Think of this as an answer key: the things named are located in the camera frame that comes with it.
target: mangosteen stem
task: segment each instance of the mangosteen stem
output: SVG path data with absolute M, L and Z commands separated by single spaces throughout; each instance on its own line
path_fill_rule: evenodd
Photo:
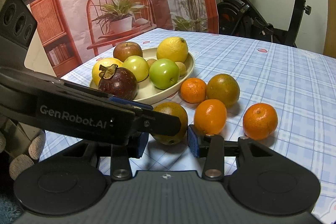
M 117 68 L 117 64 L 113 64 L 110 67 L 104 67 L 103 65 L 100 65 L 99 70 L 101 70 L 101 72 L 99 73 L 99 77 L 104 79 L 110 79 L 116 73 Z

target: red wooden chair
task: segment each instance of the red wooden chair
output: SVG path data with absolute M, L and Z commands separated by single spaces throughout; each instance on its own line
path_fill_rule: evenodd
M 139 13 L 134 15 L 135 18 L 130 31 L 115 34 L 113 31 L 109 30 L 108 24 L 102 26 L 103 22 L 94 21 L 94 19 L 102 15 L 102 11 L 97 5 L 108 4 L 109 1 L 110 0 L 88 0 L 86 5 L 87 21 L 92 42 L 92 45 L 87 47 L 87 49 L 93 49 L 95 56 L 98 55 L 99 47 L 107 45 L 115 46 L 117 43 L 125 42 L 156 28 L 152 0 L 136 0 L 137 2 L 140 2 L 141 5 L 145 5 L 146 8 L 141 8 Z M 134 26 L 134 21 L 139 18 L 146 19 L 148 22 L 141 26 Z

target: fruit plate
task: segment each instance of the fruit plate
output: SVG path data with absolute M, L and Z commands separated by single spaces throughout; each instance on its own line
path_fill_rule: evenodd
M 145 60 L 156 59 L 156 50 L 157 48 L 149 48 L 142 50 L 143 58 Z M 152 105 L 176 93 L 180 89 L 183 81 L 189 78 L 190 75 L 192 74 L 195 68 L 195 58 L 190 53 L 188 53 L 188 57 L 184 62 L 184 64 L 187 68 L 186 75 L 181 76 L 175 85 L 171 86 L 166 90 L 160 90 L 156 88 L 149 79 L 149 77 L 139 82 L 138 92 L 136 94 L 134 101 L 147 105 Z M 97 85 L 92 80 L 90 82 L 90 88 L 98 89 Z

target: metal bolt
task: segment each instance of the metal bolt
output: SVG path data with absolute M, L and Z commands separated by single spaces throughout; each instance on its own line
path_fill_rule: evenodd
M 113 175 L 116 177 L 116 178 L 125 178 L 129 175 L 129 172 L 126 170 L 126 169 L 117 169 L 113 172 Z
M 205 171 L 205 175 L 208 178 L 218 178 L 222 175 L 222 172 L 220 172 L 218 169 L 209 169 Z

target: blue and white checkered tablecloth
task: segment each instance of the blue and white checkered tablecloth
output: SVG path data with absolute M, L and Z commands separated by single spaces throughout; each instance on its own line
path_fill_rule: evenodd
M 259 102 L 275 107 L 279 123 L 265 144 L 276 152 L 312 170 L 321 182 L 321 194 L 313 213 L 324 223 L 336 220 L 336 60 L 320 54 L 257 40 L 207 33 L 155 29 L 132 41 L 143 49 L 157 47 L 166 37 L 187 40 L 196 66 L 192 77 L 208 82 L 219 73 L 232 75 L 239 83 L 238 104 L 228 110 L 222 134 L 226 140 L 243 135 L 242 115 Z M 91 69 L 100 57 L 112 57 L 113 49 L 74 69 L 63 79 L 89 86 Z M 181 104 L 193 122 L 197 104 L 181 100 L 179 94 L 164 101 Z M 79 139 L 47 132 L 42 159 L 78 142 Z M 164 146 L 150 137 L 141 159 L 130 159 L 136 170 L 197 170 L 204 165 L 195 159 L 186 141 Z M 235 159 L 226 158 L 225 173 L 236 169 Z M 109 174 L 110 158 L 100 170 Z

